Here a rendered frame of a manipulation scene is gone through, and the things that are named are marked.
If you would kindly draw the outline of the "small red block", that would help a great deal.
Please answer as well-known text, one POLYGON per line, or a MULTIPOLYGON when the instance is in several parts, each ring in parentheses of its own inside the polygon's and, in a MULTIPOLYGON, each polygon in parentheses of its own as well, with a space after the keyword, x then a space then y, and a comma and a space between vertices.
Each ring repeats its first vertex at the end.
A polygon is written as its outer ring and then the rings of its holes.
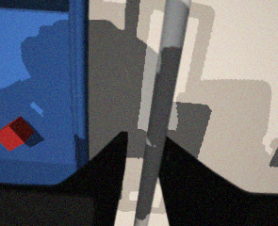
POLYGON ((0 142, 10 152, 12 149, 26 143, 26 140, 34 133, 22 117, 6 124, 0 130, 0 142))

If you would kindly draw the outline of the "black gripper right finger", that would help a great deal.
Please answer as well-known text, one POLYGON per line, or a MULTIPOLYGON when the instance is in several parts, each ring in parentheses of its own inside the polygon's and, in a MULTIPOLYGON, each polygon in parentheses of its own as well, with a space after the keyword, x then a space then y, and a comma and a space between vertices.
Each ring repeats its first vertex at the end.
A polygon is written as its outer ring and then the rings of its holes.
POLYGON ((158 178, 170 226, 278 226, 278 194, 237 187, 169 137, 158 178))

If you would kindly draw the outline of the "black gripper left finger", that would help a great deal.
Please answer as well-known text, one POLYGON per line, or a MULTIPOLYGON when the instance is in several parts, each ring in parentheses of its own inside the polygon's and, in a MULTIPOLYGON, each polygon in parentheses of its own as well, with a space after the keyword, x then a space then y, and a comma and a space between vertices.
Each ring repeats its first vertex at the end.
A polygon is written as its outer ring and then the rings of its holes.
POLYGON ((59 184, 0 183, 0 226, 114 226, 127 143, 121 131, 59 184))

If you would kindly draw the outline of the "blue plastic tray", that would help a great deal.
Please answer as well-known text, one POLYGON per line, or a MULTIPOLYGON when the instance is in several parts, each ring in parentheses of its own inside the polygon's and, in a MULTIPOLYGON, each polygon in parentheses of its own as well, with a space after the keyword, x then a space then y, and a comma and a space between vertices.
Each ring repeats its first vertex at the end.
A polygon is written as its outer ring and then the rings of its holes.
POLYGON ((0 0, 0 130, 34 130, 0 142, 0 183, 59 184, 90 161, 89 25, 89 0, 0 0))

